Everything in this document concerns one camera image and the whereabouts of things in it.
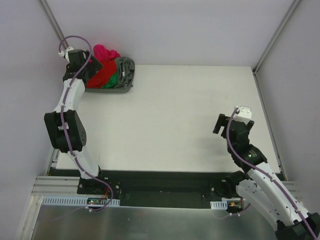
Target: white wall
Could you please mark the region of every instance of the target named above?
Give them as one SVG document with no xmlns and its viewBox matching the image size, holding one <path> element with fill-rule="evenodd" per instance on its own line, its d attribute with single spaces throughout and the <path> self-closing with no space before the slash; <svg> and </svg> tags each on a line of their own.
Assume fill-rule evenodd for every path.
<svg viewBox="0 0 320 240">
<path fill-rule="evenodd" d="M 80 35 L 92 44 L 104 44 L 137 64 L 254 67 L 292 1 L 48 3 L 65 36 Z"/>
<path fill-rule="evenodd" d="M 36 0 L 0 1 L 0 239 L 13 240 L 50 140 L 65 62 Z"/>
<path fill-rule="evenodd" d="M 281 161 L 320 211 L 320 1 L 303 0 L 258 72 Z"/>
</svg>

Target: cable clip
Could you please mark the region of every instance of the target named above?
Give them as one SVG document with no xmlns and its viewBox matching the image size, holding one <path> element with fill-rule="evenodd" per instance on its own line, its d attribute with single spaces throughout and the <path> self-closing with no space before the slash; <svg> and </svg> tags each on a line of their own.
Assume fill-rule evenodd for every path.
<svg viewBox="0 0 320 240">
<path fill-rule="evenodd" d="M 300 207 L 298 207 L 297 209 L 294 210 L 296 213 L 301 212 Z"/>
<path fill-rule="evenodd" d="M 63 58 L 64 58 L 65 55 L 66 55 L 66 53 L 65 53 L 65 51 L 61 51 L 61 52 L 58 53 L 58 55 L 59 55 L 60 57 L 63 57 Z"/>
</svg>

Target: clothing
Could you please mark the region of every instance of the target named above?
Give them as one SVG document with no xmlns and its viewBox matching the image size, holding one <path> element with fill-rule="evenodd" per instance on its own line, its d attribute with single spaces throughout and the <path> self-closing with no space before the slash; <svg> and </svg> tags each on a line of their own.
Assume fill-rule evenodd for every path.
<svg viewBox="0 0 320 240">
<path fill-rule="evenodd" d="M 119 58 L 120 54 L 115 50 L 107 50 L 103 45 L 97 44 L 93 47 L 94 57 L 98 59 L 98 61 L 112 61 L 115 58 Z"/>
<path fill-rule="evenodd" d="M 104 86 L 102 86 L 102 89 L 112 89 L 118 82 L 118 73 L 116 72 L 115 74 L 113 74 L 108 83 Z"/>
<path fill-rule="evenodd" d="M 89 82 L 87 83 L 86 87 L 91 89 L 99 89 L 106 85 L 109 82 L 109 79 L 112 75 L 114 75 L 117 72 L 117 65 L 116 62 L 113 61 L 100 61 L 100 63 L 103 65 L 103 68 L 100 69 L 94 75 Z"/>
<path fill-rule="evenodd" d="M 129 57 L 117 57 L 115 60 L 118 75 L 115 89 L 126 89 L 133 87 L 132 81 L 135 76 L 135 62 Z"/>
</svg>

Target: green cloth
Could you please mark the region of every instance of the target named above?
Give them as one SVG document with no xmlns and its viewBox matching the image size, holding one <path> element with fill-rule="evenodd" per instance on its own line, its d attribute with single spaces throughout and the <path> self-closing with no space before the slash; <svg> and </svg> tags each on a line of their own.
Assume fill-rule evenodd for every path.
<svg viewBox="0 0 320 240">
<path fill-rule="evenodd" d="M 102 86 L 102 89 L 112 89 L 118 83 L 118 73 L 113 74 L 106 85 Z"/>
</svg>

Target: metal frame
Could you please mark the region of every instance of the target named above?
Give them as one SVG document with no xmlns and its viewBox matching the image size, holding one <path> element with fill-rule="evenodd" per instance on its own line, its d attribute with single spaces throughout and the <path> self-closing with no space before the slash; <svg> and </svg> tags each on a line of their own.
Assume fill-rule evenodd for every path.
<svg viewBox="0 0 320 240">
<path fill-rule="evenodd" d="M 265 50 L 263 51 L 258 63 L 256 66 L 253 68 L 253 73 L 254 75 L 257 74 L 257 72 L 260 70 L 261 66 L 263 65 L 264 61 L 266 60 L 267 56 L 269 55 L 271 49 L 274 47 L 276 41 L 278 40 L 279 36 L 287 26 L 287 23 L 291 19 L 292 15 L 296 11 L 298 5 L 302 2 L 302 0 L 294 0 L 292 4 L 290 5 L 289 9 L 285 13 L 284 17 L 282 18 L 279 26 L 275 30 L 273 36 L 271 37 L 270 41 L 268 42 Z"/>
<path fill-rule="evenodd" d="M 276 160 L 278 162 L 280 173 L 282 173 L 284 179 L 287 180 L 286 171 L 284 170 L 283 164 L 281 162 L 279 150 L 278 150 L 278 147 L 277 147 L 277 144 L 276 144 L 276 140 L 275 140 L 275 135 L 273 133 L 273 130 L 272 130 L 272 127 L 271 127 L 271 123 L 270 123 L 268 109 L 267 109 L 267 106 L 266 106 L 264 95 L 263 95 L 263 93 L 261 91 L 261 88 L 260 88 L 260 85 L 259 85 L 259 82 L 258 82 L 258 79 L 257 79 L 257 74 L 253 73 L 253 78 L 254 78 L 255 86 L 256 86 L 260 101 L 261 101 L 262 110 L 263 110 L 263 113 L 264 113 L 266 125 L 267 125 L 268 130 L 269 130 L 271 142 L 272 142 L 272 145 L 273 145 L 273 149 L 274 149 Z"/>
<path fill-rule="evenodd" d="M 46 16 L 46 18 L 48 19 L 56 37 L 59 39 L 59 41 L 61 42 L 65 36 L 64 34 L 62 33 L 61 29 L 60 29 L 60 26 L 56 20 L 56 17 L 55 15 L 53 14 L 47 0 L 37 0 L 38 3 L 40 4 L 42 10 L 44 11 L 44 14 Z M 65 40 L 63 43 L 62 43 L 62 46 L 64 49 L 67 49 L 69 47 L 68 45 L 68 42 Z"/>
</svg>

